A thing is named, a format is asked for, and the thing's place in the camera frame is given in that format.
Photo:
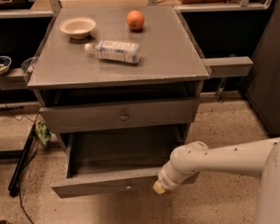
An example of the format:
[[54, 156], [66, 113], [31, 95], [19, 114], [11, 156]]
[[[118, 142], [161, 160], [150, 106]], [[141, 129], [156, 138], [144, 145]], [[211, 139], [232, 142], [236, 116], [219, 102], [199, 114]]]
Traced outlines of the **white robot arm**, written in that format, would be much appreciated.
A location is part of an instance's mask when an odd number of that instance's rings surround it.
[[280, 137], [217, 148], [200, 141], [176, 147], [153, 189], [163, 194], [204, 171], [260, 178], [254, 224], [280, 224]]

